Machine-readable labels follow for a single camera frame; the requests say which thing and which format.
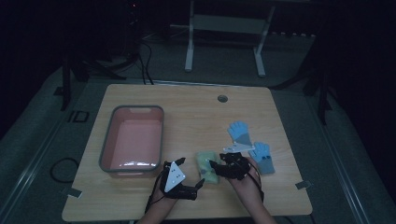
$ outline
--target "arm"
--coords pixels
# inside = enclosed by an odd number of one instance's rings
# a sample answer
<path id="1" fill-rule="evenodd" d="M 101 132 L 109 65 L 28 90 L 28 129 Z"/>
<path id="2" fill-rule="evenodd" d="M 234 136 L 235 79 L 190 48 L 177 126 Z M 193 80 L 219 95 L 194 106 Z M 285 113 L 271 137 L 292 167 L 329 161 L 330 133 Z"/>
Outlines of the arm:
<path id="1" fill-rule="evenodd" d="M 145 215 L 140 218 L 138 224 L 159 224 L 161 223 L 171 212 L 172 208 L 177 202 L 177 199 L 170 199 L 163 197 L 163 193 L 160 191 L 159 186 L 156 187 L 153 198 L 153 203 L 149 207 L 149 210 Z"/>
<path id="2" fill-rule="evenodd" d="M 257 167 L 257 163 L 253 159 L 247 159 L 251 164 Z M 256 179 L 256 181 L 260 181 L 259 174 L 254 168 L 250 169 L 249 173 Z M 239 200 L 246 207 L 255 223 L 276 224 L 274 218 L 263 205 L 257 186 L 250 177 L 246 176 L 242 180 L 228 179 L 228 181 L 233 186 Z"/>

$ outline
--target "table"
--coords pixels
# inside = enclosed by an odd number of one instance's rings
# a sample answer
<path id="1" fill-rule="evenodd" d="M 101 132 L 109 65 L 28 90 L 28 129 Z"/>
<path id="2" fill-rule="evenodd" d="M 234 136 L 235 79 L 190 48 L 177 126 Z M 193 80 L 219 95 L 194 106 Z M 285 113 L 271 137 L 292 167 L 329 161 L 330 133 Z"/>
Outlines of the table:
<path id="1" fill-rule="evenodd" d="M 228 98 L 226 103 L 219 95 Z M 164 110 L 163 161 L 185 157 L 180 169 L 184 185 L 200 180 L 194 156 L 198 151 L 218 153 L 232 143 L 229 125 L 242 120 L 248 125 L 252 142 L 271 147 L 276 172 L 262 176 L 264 204 L 273 216 L 309 215 L 312 205 L 271 92 L 258 87 L 125 85 L 108 86 L 72 188 L 80 198 L 68 197 L 65 221 L 134 220 L 143 216 L 155 177 L 112 178 L 99 167 L 112 110 L 118 105 L 160 105 Z M 180 218 L 247 217 L 231 185 L 204 184 L 196 201 L 179 200 L 168 216 Z"/>

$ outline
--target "pink plastic tub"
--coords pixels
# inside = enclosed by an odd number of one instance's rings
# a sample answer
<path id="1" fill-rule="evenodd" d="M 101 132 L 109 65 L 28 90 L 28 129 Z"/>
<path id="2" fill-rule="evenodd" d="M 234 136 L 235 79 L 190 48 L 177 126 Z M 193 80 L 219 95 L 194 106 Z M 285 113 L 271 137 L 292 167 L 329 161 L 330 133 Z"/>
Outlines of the pink plastic tub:
<path id="1" fill-rule="evenodd" d="M 160 106 L 120 105 L 111 116 L 99 165 L 115 177 L 156 175 L 162 142 Z"/>

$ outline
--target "floor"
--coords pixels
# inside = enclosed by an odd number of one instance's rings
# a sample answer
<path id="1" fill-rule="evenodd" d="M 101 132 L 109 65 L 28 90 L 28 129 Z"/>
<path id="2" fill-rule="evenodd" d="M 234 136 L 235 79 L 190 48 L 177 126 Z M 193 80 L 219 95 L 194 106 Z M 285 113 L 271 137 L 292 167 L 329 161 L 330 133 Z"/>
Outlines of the floor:
<path id="1" fill-rule="evenodd" d="M 155 84 L 240 85 L 270 87 L 293 77 L 314 37 L 268 36 L 262 54 L 267 77 L 258 77 L 251 39 L 202 32 L 197 34 L 193 70 L 184 71 L 187 30 L 172 29 L 165 41 L 152 33 L 143 38 L 140 54 Z M 144 84 L 142 64 L 116 71 L 125 81 L 92 72 L 86 83 L 72 80 L 72 101 L 60 111 L 62 69 L 52 74 L 19 120 L 0 143 L 2 190 L 1 223 L 64 223 L 62 195 L 77 171 L 106 87 L 111 83 Z M 272 91 L 274 100 L 304 180 L 314 211 L 312 216 L 276 217 L 278 223 L 396 223 L 396 208 L 381 184 L 361 140 L 344 110 L 329 96 L 332 108 L 327 125 L 316 116 L 318 97 L 305 96 L 306 79 L 284 90 Z M 73 112 L 89 113 L 86 122 L 73 122 Z M 126 220 L 90 223 L 125 223 Z M 165 223 L 251 223 L 243 219 L 201 219 Z"/>

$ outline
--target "glove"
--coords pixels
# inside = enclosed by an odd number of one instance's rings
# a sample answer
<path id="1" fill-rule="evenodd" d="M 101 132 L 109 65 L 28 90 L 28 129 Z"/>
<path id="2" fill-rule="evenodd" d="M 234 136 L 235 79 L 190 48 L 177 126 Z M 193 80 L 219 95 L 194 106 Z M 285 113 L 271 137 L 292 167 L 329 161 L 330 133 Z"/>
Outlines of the glove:
<path id="1" fill-rule="evenodd" d="M 262 142 L 254 143 L 254 150 L 250 150 L 248 154 L 259 165 L 259 171 L 262 175 L 269 175 L 275 172 L 270 147 Z"/>
<path id="2" fill-rule="evenodd" d="M 248 125 L 243 121 L 236 121 L 230 124 L 230 128 L 227 131 L 234 142 L 252 146 L 248 135 Z"/>

